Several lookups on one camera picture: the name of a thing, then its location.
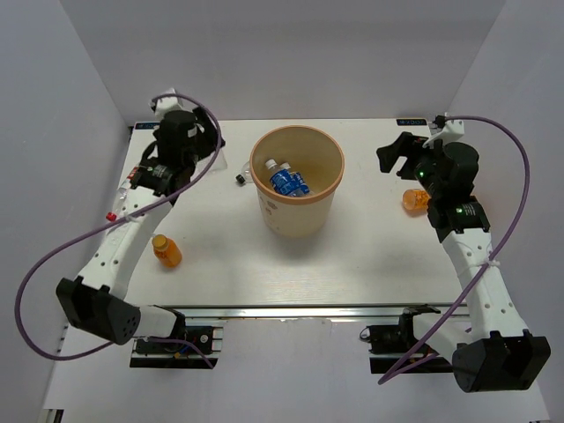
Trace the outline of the orange juice bottle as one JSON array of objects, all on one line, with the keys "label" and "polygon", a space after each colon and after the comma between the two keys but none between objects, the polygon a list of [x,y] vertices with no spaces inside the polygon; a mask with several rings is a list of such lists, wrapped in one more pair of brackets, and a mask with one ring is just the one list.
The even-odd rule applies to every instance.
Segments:
[{"label": "orange juice bottle", "polygon": [[402,196],[402,206],[410,214],[427,211],[430,196],[423,189],[407,189]]},{"label": "orange juice bottle", "polygon": [[153,254],[167,268],[174,268],[182,261],[182,252],[173,240],[163,234],[152,237]]}]

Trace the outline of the clear bottle black cap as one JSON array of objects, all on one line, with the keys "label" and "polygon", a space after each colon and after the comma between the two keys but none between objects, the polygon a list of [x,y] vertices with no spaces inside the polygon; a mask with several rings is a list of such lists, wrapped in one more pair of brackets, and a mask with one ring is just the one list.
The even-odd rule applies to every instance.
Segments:
[{"label": "clear bottle black cap", "polygon": [[240,173],[235,176],[235,181],[239,186],[244,186],[253,182],[249,162],[246,162],[241,167]]}]

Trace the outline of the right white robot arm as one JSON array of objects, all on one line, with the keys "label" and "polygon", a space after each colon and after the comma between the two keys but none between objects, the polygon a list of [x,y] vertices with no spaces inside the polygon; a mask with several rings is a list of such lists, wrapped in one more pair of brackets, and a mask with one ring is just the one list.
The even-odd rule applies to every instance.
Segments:
[{"label": "right white robot arm", "polygon": [[472,194],[479,154],[464,143],[428,141],[410,132],[376,154],[384,173],[404,158],[398,176],[419,182],[430,196],[429,222],[454,266],[471,318],[470,330],[449,323],[457,302],[444,313],[430,306],[406,309],[397,338],[408,352],[382,380],[411,369],[408,360],[428,345],[451,365],[464,392],[527,390],[551,349],[546,338],[531,334],[516,311],[494,260],[490,224]]}]

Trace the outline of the long red label bottle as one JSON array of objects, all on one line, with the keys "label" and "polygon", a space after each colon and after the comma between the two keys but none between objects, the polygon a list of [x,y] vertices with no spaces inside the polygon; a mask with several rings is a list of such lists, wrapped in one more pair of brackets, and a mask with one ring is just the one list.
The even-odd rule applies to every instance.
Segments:
[{"label": "long red label bottle", "polygon": [[138,166],[134,166],[122,181],[121,185],[118,187],[112,209],[106,214],[107,221],[116,221],[120,212],[125,209],[125,200],[130,189],[130,182],[137,170]]}]

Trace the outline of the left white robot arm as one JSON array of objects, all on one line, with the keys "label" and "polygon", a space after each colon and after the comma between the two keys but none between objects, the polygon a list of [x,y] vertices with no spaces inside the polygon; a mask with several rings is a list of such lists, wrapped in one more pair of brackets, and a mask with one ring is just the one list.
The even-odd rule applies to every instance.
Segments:
[{"label": "left white robot arm", "polygon": [[113,227],[76,278],[64,278],[56,287],[71,326],[117,345],[132,338],[156,338],[169,352],[184,346],[187,332],[181,313],[132,305],[125,297],[137,262],[174,206],[171,194],[189,186],[197,163],[223,145],[201,107],[164,114],[127,178]]}]

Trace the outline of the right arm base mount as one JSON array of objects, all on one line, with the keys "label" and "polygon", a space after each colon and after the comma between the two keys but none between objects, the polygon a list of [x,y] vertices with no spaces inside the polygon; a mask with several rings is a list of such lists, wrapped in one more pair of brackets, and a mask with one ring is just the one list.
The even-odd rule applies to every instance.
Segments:
[{"label": "right arm base mount", "polygon": [[[420,314],[440,314],[438,308],[429,305],[405,308],[395,324],[376,324],[365,327],[359,339],[369,345],[369,363],[372,375],[383,375],[393,363],[406,353],[417,340],[412,333],[412,319]],[[451,365],[428,345],[421,346],[404,367],[435,354],[426,363],[409,369],[407,374],[447,374]]]}]

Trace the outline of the beige plastic bin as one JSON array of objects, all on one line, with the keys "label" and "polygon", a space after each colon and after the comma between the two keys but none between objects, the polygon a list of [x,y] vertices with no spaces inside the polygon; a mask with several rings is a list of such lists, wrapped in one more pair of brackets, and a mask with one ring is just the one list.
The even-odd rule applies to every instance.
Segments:
[{"label": "beige plastic bin", "polygon": [[[304,197],[279,194],[272,187],[266,162],[286,163],[299,173],[310,192]],[[312,127],[277,128],[260,138],[250,154],[250,174],[265,224],[276,234],[306,237],[327,220],[345,171],[345,156],[328,134]]]}]

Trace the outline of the blue label bottle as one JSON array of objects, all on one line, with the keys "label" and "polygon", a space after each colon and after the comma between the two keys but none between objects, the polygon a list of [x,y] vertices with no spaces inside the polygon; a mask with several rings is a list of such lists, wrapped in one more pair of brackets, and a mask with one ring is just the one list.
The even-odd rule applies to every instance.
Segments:
[{"label": "blue label bottle", "polygon": [[311,193],[301,174],[293,171],[288,162],[279,164],[275,160],[267,160],[265,166],[276,193],[285,197],[305,197]]}]

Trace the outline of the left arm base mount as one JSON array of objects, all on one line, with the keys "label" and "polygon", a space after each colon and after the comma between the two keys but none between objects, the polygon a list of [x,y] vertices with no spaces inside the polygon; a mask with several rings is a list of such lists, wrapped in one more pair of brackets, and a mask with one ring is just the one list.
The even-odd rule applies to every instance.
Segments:
[{"label": "left arm base mount", "polygon": [[225,322],[215,318],[187,317],[183,332],[170,341],[136,339],[130,368],[214,369],[222,350]]}]

